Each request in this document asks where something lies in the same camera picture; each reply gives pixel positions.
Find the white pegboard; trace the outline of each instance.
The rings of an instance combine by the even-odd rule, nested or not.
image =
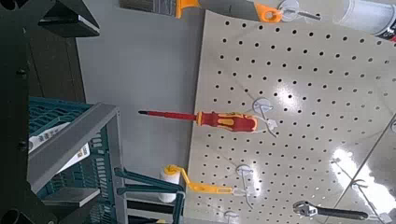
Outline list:
[[[266,97],[278,138],[194,127],[191,179],[242,188],[234,169],[245,163],[254,169],[247,182],[255,194],[251,209],[243,197],[188,191],[185,216],[225,222],[232,210],[238,223],[324,221],[300,219],[291,206],[335,205],[346,185],[334,155],[356,155],[359,167],[396,110],[395,50],[330,24],[262,24],[206,12],[196,112],[247,112]]]

